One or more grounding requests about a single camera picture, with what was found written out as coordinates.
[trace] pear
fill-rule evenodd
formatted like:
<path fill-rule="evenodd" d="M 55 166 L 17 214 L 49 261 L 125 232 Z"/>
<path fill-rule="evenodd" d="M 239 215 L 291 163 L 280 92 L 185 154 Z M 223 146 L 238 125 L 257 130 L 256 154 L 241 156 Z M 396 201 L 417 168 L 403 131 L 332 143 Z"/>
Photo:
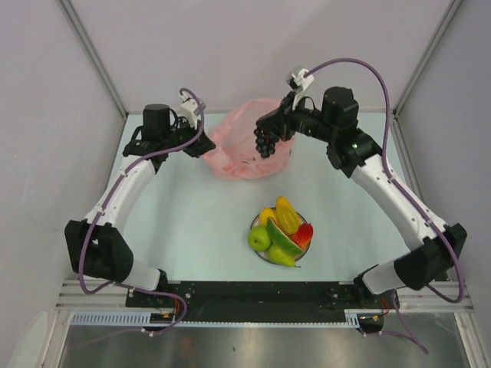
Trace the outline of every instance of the pear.
<path fill-rule="evenodd" d="M 295 257 L 284 253 L 280 247 L 274 244 L 268 249 L 268 259 L 277 265 L 295 267 Z"/>

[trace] green apple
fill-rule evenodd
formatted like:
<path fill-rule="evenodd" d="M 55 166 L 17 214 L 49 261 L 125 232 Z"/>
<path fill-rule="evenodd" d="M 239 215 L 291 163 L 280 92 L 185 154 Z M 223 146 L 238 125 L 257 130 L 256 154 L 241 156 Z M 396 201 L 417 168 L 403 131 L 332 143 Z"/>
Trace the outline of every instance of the green apple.
<path fill-rule="evenodd" d="M 251 229 L 247 236 L 247 241 L 255 251 L 265 251 L 271 245 L 271 239 L 268 236 L 265 226 L 256 226 Z"/>

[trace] metal floor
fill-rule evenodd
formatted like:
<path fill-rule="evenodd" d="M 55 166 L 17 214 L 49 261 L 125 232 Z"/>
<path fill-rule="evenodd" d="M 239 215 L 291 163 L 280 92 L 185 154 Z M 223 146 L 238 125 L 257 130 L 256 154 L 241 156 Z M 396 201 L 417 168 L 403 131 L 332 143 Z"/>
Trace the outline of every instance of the metal floor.
<path fill-rule="evenodd" d="M 364 339 L 356 330 L 309 327 L 181 327 L 154 338 L 124 333 L 77 347 L 117 328 L 73 326 L 60 368 L 470 366 L 453 314 L 411 314 L 406 319 L 429 356 L 397 337 Z M 395 315 L 388 316 L 384 329 L 403 332 Z"/>

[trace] fruit bowl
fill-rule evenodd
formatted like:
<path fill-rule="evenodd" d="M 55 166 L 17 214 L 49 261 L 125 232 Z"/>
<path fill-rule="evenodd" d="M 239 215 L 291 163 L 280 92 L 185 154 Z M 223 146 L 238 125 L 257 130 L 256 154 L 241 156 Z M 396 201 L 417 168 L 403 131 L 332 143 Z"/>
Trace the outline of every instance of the fruit bowl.
<path fill-rule="evenodd" d="M 297 212 L 297 215 L 298 217 L 300 218 L 300 223 L 301 224 L 305 224 L 307 223 L 307 220 L 305 220 L 305 218 L 300 215 L 298 212 Z M 259 226 L 260 225 L 260 221 L 259 221 L 259 214 L 254 218 L 254 220 L 252 221 L 252 224 L 249 228 L 249 231 L 252 230 L 252 228 L 256 227 L 256 226 Z M 304 250 L 303 253 L 301 253 L 300 255 L 297 255 L 295 256 L 295 261 L 298 261 L 300 260 L 307 252 L 308 252 L 308 249 L 310 248 L 310 243 L 309 242 Z M 268 263 L 271 263 L 272 265 L 276 265 L 276 263 L 273 263 L 271 262 L 269 259 L 268 259 L 268 251 L 254 251 L 260 258 L 262 258 L 263 260 L 265 260 L 266 262 Z"/>

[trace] red pepper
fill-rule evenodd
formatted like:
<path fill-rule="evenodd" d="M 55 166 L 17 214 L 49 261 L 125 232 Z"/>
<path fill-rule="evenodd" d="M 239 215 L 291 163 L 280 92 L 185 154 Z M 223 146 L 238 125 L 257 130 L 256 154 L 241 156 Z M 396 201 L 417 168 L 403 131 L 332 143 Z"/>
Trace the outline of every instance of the red pepper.
<path fill-rule="evenodd" d="M 301 224 L 298 231 L 290 235 L 290 239 L 295 242 L 300 248 L 305 250 L 308 243 L 312 240 L 314 236 L 314 228 L 310 224 Z"/>

